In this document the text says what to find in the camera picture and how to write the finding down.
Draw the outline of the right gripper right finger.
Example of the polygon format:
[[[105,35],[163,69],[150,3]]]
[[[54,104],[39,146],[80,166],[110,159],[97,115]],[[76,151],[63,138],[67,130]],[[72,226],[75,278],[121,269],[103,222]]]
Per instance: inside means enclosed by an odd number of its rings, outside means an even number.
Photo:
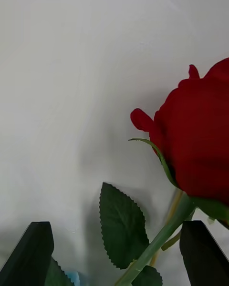
[[[229,286],[229,260],[202,221],[185,221],[179,241],[192,286]]]

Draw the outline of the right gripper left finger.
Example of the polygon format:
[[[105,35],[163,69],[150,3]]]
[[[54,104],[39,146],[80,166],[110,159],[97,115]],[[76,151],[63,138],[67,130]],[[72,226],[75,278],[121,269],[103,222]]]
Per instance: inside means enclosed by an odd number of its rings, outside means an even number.
[[[53,250],[50,222],[30,223],[0,269],[0,285],[43,286]]]

